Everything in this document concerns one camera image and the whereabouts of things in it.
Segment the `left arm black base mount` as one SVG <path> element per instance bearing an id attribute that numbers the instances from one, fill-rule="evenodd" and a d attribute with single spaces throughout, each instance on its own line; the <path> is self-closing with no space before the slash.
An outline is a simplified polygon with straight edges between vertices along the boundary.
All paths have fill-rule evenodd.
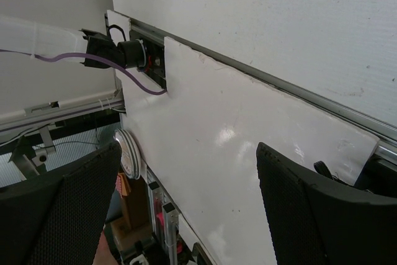
<path id="1" fill-rule="evenodd" d="M 152 30 L 143 30 L 138 27 L 130 29 L 130 40 L 139 39 L 145 46 L 147 62 L 139 70 L 152 79 L 162 89 L 166 86 L 166 70 L 164 58 L 164 37 Z"/>

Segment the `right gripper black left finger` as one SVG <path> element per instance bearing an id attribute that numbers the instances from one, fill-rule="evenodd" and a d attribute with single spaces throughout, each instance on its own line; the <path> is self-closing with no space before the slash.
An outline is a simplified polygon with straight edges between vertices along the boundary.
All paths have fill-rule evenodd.
<path id="1" fill-rule="evenodd" d="M 113 141 L 1 188 L 1 264 L 92 264 L 122 150 Z"/>

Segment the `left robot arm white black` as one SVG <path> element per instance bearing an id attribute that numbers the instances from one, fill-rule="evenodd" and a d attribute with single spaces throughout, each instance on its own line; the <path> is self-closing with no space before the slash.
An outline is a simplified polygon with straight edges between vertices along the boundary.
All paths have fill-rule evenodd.
<path id="1" fill-rule="evenodd" d="M 1 16 L 1 51 L 98 69 L 142 69 L 148 63 L 142 39 L 114 42 L 109 35 L 92 30 L 63 29 L 5 15 Z"/>

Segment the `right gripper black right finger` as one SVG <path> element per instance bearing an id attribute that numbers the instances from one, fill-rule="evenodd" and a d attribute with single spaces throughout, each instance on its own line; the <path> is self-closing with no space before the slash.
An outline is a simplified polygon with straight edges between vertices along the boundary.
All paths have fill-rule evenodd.
<path id="1" fill-rule="evenodd" d="M 326 177 L 263 142 L 256 159 L 277 264 L 396 264 L 396 198 Z"/>

